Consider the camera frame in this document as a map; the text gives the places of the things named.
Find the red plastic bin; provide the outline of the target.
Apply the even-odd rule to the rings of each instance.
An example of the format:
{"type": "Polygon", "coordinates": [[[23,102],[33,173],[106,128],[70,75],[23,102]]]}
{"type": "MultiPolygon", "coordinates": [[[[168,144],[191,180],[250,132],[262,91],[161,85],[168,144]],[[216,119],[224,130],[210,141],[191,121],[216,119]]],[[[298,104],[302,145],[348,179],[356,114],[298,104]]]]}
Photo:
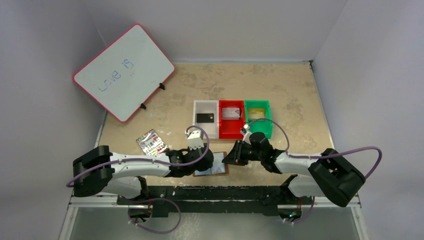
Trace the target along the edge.
{"type": "Polygon", "coordinates": [[[219,138],[220,139],[242,139],[241,128],[246,124],[245,102],[243,100],[219,100],[219,138]],[[236,108],[240,117],[225,119],[224,108],[236,108]]]}

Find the pack of coloured markers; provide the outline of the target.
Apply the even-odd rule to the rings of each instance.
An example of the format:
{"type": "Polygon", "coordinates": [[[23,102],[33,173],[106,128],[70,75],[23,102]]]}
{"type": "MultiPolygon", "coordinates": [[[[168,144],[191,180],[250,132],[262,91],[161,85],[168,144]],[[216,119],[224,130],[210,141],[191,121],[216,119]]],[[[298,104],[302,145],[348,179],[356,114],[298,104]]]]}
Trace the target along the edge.
{"type": "Polygon", "coordinates": [[[147,156],[156,156],[169,150],[169,146],[165,144],[154,129],[147,131],[135,141],[147,156]]]}

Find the brown leather card holder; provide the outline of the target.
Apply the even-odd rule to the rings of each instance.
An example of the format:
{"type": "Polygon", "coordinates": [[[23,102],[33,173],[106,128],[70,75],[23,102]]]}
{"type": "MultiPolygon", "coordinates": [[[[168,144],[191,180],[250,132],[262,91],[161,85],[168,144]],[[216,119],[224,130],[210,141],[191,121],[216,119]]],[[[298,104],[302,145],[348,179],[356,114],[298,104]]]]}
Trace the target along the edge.
{"type": "Polygon", "coordinates": [[[222,176],[229,174],[229,167],[226,163],[223,163],[223,159],[227,156],[225,151],[222,152],[214,152],[214,162],[212,167],[208,168],[204,171],[196,170],[193,173],[194,177],[205,177],[205,176],[222,176]]]}

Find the green plastic bin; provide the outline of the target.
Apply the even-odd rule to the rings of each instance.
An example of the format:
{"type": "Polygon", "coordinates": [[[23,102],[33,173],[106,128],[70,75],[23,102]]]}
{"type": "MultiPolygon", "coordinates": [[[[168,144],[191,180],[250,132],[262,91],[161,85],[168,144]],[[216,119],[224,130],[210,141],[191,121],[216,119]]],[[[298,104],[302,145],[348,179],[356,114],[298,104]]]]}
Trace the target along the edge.
{"type": "Polygon", "coordinates": [[[268,120],[258,120],[252,123],[252,121],[257,119],[257,117],[250,117],[251,114],[249,112],[252,109],[259,109],[262,113],[260,115],[262,118],[272,119],[270,102],[268,100],[245,100],[244,111],[246,123],[250,124],[250,131],[252,133],[262,132],[268,139],[271,139],[273,133],[273,123],[268,120]]]}

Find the white plastic bin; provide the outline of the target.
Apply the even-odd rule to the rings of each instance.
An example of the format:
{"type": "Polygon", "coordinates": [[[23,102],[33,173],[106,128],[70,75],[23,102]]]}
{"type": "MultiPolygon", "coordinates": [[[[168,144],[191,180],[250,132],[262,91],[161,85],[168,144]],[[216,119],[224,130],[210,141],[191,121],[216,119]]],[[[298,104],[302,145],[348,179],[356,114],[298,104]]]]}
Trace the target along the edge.
{"type": "Polygon", "coordinates": [[[219,101],[194,100],[192,125],[205,130],[210,139],[219,138],[219,101]]]}

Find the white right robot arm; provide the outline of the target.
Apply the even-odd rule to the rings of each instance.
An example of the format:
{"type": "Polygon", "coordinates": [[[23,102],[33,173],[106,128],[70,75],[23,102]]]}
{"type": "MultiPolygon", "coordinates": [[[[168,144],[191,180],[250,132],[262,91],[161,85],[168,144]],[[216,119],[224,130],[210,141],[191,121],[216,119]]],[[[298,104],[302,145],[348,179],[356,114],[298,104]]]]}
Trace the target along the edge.
{"type": "Polygon", "coordinates": [[[366,182],[365,176],[335,149],[301,156],[274,148],[262,132],[248,141],[237,140],[223,163],[246,166],[257,161],[270,173],[290,174],[280,186],[285,198],[326,197],[339,207],[346,207],[366,182]]]}

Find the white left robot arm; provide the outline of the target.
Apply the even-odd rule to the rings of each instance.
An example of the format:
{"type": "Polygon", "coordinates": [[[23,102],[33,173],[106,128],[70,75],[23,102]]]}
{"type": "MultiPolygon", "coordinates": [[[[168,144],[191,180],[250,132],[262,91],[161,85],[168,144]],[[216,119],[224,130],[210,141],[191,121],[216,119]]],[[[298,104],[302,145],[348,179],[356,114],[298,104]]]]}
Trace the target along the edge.
{"type": "Polygon", "coordinates": [[[67,187],[80,198],[111,193],[134,199],[147,192],[145,176],[182,178],[205,171],[213,163],[214,155],[207,146],[148,156],[111,152],[107,145],[101,145],[73,161],[73,178],[67,187]]]}

